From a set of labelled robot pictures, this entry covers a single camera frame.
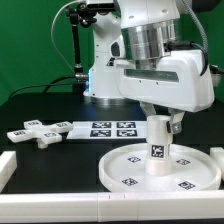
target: black square marker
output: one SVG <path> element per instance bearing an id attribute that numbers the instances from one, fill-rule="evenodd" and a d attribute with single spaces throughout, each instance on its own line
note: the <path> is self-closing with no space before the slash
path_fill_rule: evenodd
<path id="1" fill-rule="evenodd" d="M 184 181 L 184 182 L 182 182 L 182 183 L 180 183 L 178 185 L 180 187 L 184 188 L 185 190 L 190 190 L 190 189 L 196 187 L 194 184 L 192 184 L 192 183 L 190 183 L 188 181 Z"/>
<path id="2" fill-rule="evenodd" d="M 152 145 L 152 153 L 151 156 L 153 158 L 164 158 L 164 146 Z"/>
<path id="3" fill-rule="evenodd" d="M 132 138 L 138 137 L 138 132 L 136 130 L 117 130 L 117 137 Z"/>
<path id="4" fill-rule="evenodd" d="M 94 122 L 92 128 L 111 128 L 111 122 Z"/>
<path id="5" fill-rule="evenodd" d="M 132 185 L 135 185 L 137 184 L 138 182 L 132 178 L 129 178 L 129 179 L 126 179 L 126 180 L 123 180 L 122 183 L 126 184 L 127 186 L 132 186 Z"/>
<path id="6" fill-rule="evenodd" d="M 136 128 L 135 122 L 117 122 L 117 128 Z"/>
<path id="7" fill-rule="evenodd" d="M 90 133 L 90 137 L 111 137 L 110 130 L 92 130 Z"/>

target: black cable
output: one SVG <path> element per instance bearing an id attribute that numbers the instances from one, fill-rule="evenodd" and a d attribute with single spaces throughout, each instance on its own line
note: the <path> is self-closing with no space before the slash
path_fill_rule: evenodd
<path id="1" fill-rule="evenodd" d="M 43 93 L 46 93 L 52 87 L 50 85 L 53 85 L 57 82 L 60 82 L 60 81 L 66 80 L 66 79 L 73 79 L 73 78 L 75 78 L 75 75 L 62 76 L 60 78 L 57 78 L 57 79 L 53 80 L 51 83 L 49 83 L 49 86 L 46 86 L 46 88 L 43 90 Z"/>
<path id="2" fill-rule="evenodd" d="M 19 88 L 15 91 L 13 91 L 9 97 L 8 100 L 10 100 L 17 92 L 25 90 L 25 89 L 31 89 L 31 88 L 41 88 L 41 87 L 46 87 L 46 86 L 72 86 L 74 83 L 62 83 L 62 84 L 43 84 L 43 85 L 32 85 L 32 86 L 24 86 L 22 88 Z"/>
<path id="3" fill-rule="evenodd" d="M 201 74 L 200 76 L 204 75 L 204 73 L 206 72 L 207 68 L 208 68 L 208 52 L 206 51 L 206 49 L 204 47 L 202 47 L 201 45 L 199 44 L 196 44 L 194 42 L 191 42 L 191 45 L 197 49 L 200 49 L 202 54 L 203 54 L 203 57 L 204 57 L 204 66 L 203 66 L 203 69 L 201 71 Z"/>

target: cable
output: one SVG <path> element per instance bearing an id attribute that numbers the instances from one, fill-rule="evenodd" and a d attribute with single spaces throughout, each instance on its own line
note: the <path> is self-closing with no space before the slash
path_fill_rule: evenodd
<path id="1" fill-rule="evenodd" d="M 31 88 L 40 88 L 40 87 L 46 87 L 46 86 L 72 86 L 74 83 L 62 83 L 62 84 L 43 84 L 43 85 L 32 85 L 32 86 L 24 86 L 22 88 L 19 88 L 15 91 L 13 91 L 9 97 L 8 97 L 8 100 L 10 100 L 17 92 L 19 91 L 22 91 L 22 90 L 25 90 L 25 89 L 31 89 Z"/>
<path id="2" fill-rule="evenodd" d="M 46 93 L 46 92 L 51 88 L 50 85 L 53 85 L 53 84 L 55 84 L 55 83 L 57 83 L 57 82 L 60 82 L 60 81 L 66 80 L 66 79 L 72 79 L 72 78 L 73 78 L 73 79 L 76 78 L 75 75 L 62 76 L 62 77 L 60 77 L 60 78 L 57 78 L 57 79 L 53 80 L 53 81 L 49 84 L 49 86 L 46 86 L 46 88 L 43 90 L 43 93 Z"/>
<path id="3" fill-rule="evenodd" d="M 202 54 L 203 54 L 203 57 L 204 57 L 204 66 L 203 66 L 203 69 L 201 71 L 201 74 L 200 76 L 204 75 L 204 73 L 206 72 L 207 68 L 208 68 L 208 52 L 204 49 L 204 47 L 202 47 L 201 45 L 199 44 L 196 44 L 194 42 L 191 42 L 191 45 L 197 49 L 200 49 Z"/>
<path id="4" fill-rule="evenodd" d="M 205 30 L 203 28 L 203 26 L 201 25 L 200 21 L 198 20 L 197 16 L 195 15 L 194 11 L 192 10 L 192 8 L 189 6 L 189 3 L 187 0 L 182 0 L 185 7 L 187 8 L 187 11 L 189 12 L 191 18 L 193 19 L 195 25 L 198 27 L 198 30 L 201 34 L 201 38 L 203 41 L 203 47 L 205 49 L 206 52 L 208 52 L 208 38 L 207 35 L 205 33 Z"/>
<path id="5" fill-rule="evenodd" d="M 68 60 L 64 57 L 64 55 L 60 52 L 60 50 L 58 49 L 56 43 L 55 43 L 55 39 L 54 39 L 54 30 L 55 30 L 55 24 L 58 20 L 58 17 L 60 16 L 61 12 L 68 6 L 73 5 L 75 3 L 79 3 L 79 2 L 83 2 L 83 0 L 76 0 L 76 1 L 72 1 L 70 3 L 67 3 L 66 5 L 64 5 L 55 15 L 54 20 L 52 22 L 52 26 L 51 26 L 51 41 L 52 44 L 55 48 L 55 50 L 57 51 L 57 53 L 62 57 L 62 59 L 64 60 L 64 62 L 66 63 L 66 65 L 69 67 L 69 69 L 73 72 L 73 67 L 72 65 L 68 62 Z"/>

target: white strip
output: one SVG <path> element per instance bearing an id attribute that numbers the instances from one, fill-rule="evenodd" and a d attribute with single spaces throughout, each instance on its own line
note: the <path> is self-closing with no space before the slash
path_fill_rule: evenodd
<path id="1" fill-rule="evenodd" d="M 0 192 L 17 167 L 16 152 L 3 152 L 0 156 Z"/>
<path id="2" fill-rule="evenodd" d="M 0 195 L 0 223 L 224 218 L 224 191 Z"/>
<path id="3" fill-rule="evenodd" d="M 146 138 L 146 121 L 123 121 L 124 123 L 135 123 L 135 128 L 118 128 L 117 122 L 122 121 L 96 121 L 96 122 L 73 122 L 73 130 L 69 132 L 67 139 L 138 139 Z M 94 123 L 111 123 L 110 128 L 93 128 Z M 97 133 L 99 131 L 109 131 L 110 136 L 106 136 L 105 133 L 102 133 L 100 136 L 94 137 L 91 136 L 91 132 Z M 118 131 L 127 131 L 133 135 L 127 136 L 126 133 L 122 136 L 118 136 Z"/>

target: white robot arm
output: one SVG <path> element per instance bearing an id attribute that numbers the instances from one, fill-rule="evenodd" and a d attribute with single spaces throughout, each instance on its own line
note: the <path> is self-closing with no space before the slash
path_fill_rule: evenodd
<path id="1" fill-rule="evenodd" d="M 209 70 L 201 76 L 200 50 L 169 51 L 179 40 L 175 0 L 118 0 L 126 58 L 117 60 L 124 97 L 197 112 L 214 100 Z"/>

